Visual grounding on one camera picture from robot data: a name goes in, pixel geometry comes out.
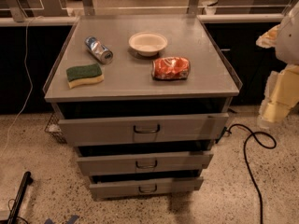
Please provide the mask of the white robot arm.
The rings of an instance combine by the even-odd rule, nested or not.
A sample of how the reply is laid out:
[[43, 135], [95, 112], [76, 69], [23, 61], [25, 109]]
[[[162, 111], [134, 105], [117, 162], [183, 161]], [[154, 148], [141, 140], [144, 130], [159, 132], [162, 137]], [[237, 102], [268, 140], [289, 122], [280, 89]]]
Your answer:
[[272, 71], [266, 82], [258, 125], [269, 129], [283, 121], [299, 103], [299, 2], [279, 25], [261, 35], [256, 45], [274, 48], [276, 57], [286, 64], [282, 71]]

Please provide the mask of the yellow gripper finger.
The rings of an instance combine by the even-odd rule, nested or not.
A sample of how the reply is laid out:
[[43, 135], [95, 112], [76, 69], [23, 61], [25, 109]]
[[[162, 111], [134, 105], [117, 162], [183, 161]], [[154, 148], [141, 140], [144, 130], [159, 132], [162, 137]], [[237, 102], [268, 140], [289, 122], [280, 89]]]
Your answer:
[[299, 66], [288, 64], [267, 79], [257, 123], [269, 129], [283, 121], [299, 103]]
[[260, 35], [256, 40], [256, 45], [265, 49], [274, 48], [277, 44], [278, 28], [279, 25], [276, 25], [265, 32], [263, 35]]

